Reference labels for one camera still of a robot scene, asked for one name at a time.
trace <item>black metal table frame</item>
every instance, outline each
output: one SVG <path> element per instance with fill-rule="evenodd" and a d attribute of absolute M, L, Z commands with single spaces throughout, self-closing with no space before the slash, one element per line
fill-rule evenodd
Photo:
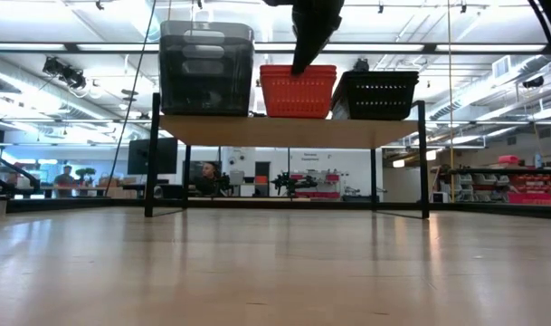
<path fill-rule="evenodd" d="M 419 155 L 420 155 L 420 210 L 422 211 L 421 218 L 425 219 L 430 216 L 430 198 L 428 194 L 428 160 L 426 157 L 427 144 L 426 144 L 426 121 L 425 121 L 425 111 L 426 104 L 424 101 L 416 101 L 413 104 L 413 107 L 418 108 L 418 135 L 419 135 Z M 154 207 L 157 203 L 155 199 L 155 184 L 157 182 L 157 151 L 158 147 L 158 128 L 160 127 L 160 94 L 153 93 L 152 99 L 152 124 L 150 127 L 150 144 L 148 151 L 148 173 L 147 173 L 147 189 L 146 189 L 146 198 L 145 198 L 145 217 L 153 217 Z M 377 210 L 377 175 L 375 174 L 376 169 L 376 159 L 375 159 L 375 149 L 370 149 L 370 159 L 371 159 L 371 187 L 372 187 L 372 198 L 370 209 L 373 211 Z M 190 165 L 191 165 L 191 145 L 186 145 L 185 149 L 185 164 L 183 166 L 183 195 L 181 200 L 182 209 L 187 209 L 189 207 L 188 200 L 188 181 L 190 176 Z M 261 208 L 261 201 L 254 202 L 257 208 Z M 316 206 L 317 203 L 310 203 L 311 206 Z M 341 206 L 350 206 L 352 203 L 342 203 Z"/>

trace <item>monitor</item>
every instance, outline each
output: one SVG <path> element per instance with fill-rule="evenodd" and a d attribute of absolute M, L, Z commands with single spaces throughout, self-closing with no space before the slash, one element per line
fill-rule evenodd
<path fill-rule="evenodd" d="M 128 145 L 128 174 L 148 173 L 148 148 L 150 139 L 132 140 Z M 176 173 L 178 141 L 174 138 L 158 139 L 157 174 Z"/>

